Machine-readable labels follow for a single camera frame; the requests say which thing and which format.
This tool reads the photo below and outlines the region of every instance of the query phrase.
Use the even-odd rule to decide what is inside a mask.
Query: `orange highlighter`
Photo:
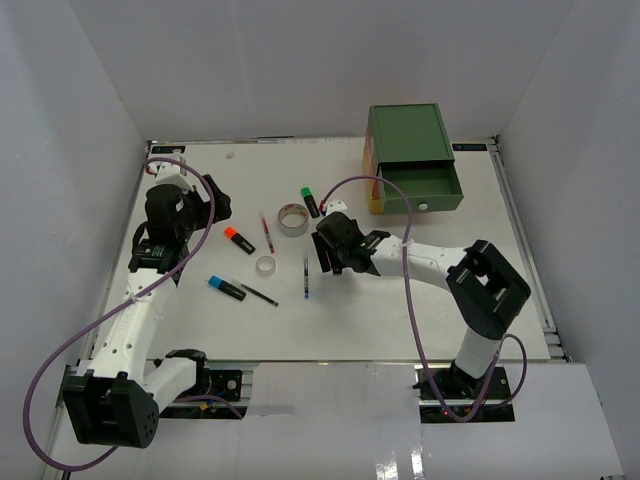
[[[254,247],[253,245],[251,245],[246,238],[244,238],[242,235],[240,235],[235,228],[233,227],[227,227],[224,230],[224,236],[227,237],[229,240],[231,240],[233,243],[235,243],[236,245],[238,245],[241,249],[243,249],[245,252],[247,252],[249,255],[251,255],[253,252],[256,251],[256,247]]]

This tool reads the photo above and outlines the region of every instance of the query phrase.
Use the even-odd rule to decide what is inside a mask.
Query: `white tabletop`
[[[203,350],[214,360],[376,360],[416,361],[402,280],[355,274],[322,274],[309,232],[288,238],[278,231],[276,215],[287,203],[301,203],[309,186],[319,203],[341,179],[361,173],[363,138],[291,141],[270,144],[195,144],[183,156],[201,173],[210,173],[231,197],[230,220],[214,225],[202,250],[185,269],[169,301],[149,356],[178,348]],[[416,215],[412,237],[420,243],[467,247],[480,238],[493,242],[525,278],[516,239],[488,152],[456,153],[464,200],[452,212]],[[154,185],[145,175],[110,291],[108,307],[118,304],[126,287],[130,242],[145,221],[145,192]],[[372,229],[401,236],[404,215],[370,215],[362,181],[335,195],[366,234]],[[263,278],[256,260],[269,254],[258,212],[265,211],[275,245],[277,270]],[[249,256],[223,235],[232,225],[257,251]],[[200,238],[194,235],[191,245]],[[303,295],[303,250],[309,251],[310,299]],[[238,279],[280,302],[278,308],[247,295],[244,302],[213,290],[211,275]],[[466,324],[449,292],[412,281],[414,304],[428,358],[451,360]],[[99,341],[107,327],[101,329]],[[534,302],[530,299],[510,331],[527,347],[531,359],[549,358]],[[511,342],[504,359],[519,359]]]

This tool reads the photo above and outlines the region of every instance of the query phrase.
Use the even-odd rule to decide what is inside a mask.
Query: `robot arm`
[[[402,276],[402,240],[374,230],[364,235],[340,201],[327,206],[312,237],[323,272],[343,268],[377,276]],[[449,369],[455,388],[473,392],[481,383],[503,335],[531,295],[524,279],[490,242],[444,248],[409,242],[409,275],[449,291],[467,332]]]
[[[63,384],[62,396],[80,443],[144,448],[155,436],[160,412],[178,395],[206,393],[202,352],[171,352],[144,375],[151,340],[182,272],[144,297],[135,295],[188,255],[188,241],[206,226],[211,208],[179,166],[163,163],[148,173],[156,175],[156,186],[147,192],[147,221],[134,234],[124,297],[133,297],[134,303],[114,318],[86,373]],[[210,176],[204,178],[214,195],[214,222],[229,218],[231,200]],[[145,231],[148,238],[143,239]]]

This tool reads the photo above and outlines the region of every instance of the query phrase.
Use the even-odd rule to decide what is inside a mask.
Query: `pen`
[[[309,254],[304,252],[304,298],[309,298]]]
[[[269,233],[269,227],[267,226],[267,219],[264,218],[264,212],[260,210],[260,219],[262,220],[262,229],[264,230],[264,236],[267,237],[267,243],[269,244],[269,250],[271,253],[276,253],[271,242],[271,234]]]
[[[274,307],[277,307],[279,305],[279,303],[273,300],[272,298],[267,297],[264,293],[260,293],[259,291],[254,290],[253,288],[249,287],[248,285],[245,285],[244,283],[240,283],[240,286],[244,288],[247,292],[253,293],[256,297],[263,299],[265,302],[269,302]]]

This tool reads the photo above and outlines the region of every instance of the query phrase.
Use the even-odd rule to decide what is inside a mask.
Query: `green marker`
[[[302,198],[304,198],[304,203],[307,205],[311,218],[318,218],[320,212],[318,211],[318,206],[316,205],[313,195],[311,195],[311,189],[309,187],[302,187],[300,193],[302,194]]]

